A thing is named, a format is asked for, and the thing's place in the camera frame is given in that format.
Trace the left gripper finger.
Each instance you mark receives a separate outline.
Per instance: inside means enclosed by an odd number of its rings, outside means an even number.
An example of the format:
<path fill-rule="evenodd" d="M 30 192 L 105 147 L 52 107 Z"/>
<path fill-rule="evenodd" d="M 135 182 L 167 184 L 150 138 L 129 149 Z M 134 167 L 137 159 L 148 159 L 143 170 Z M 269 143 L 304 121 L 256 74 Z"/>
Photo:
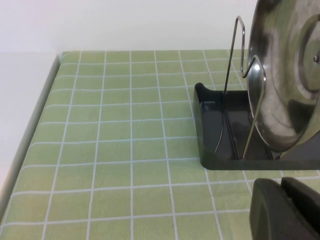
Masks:
<path fill-rule="evenodd" d="M 320 194 L 293 177 L 254 181 L 249 212 L 254 240 L 318 240 Z"/>

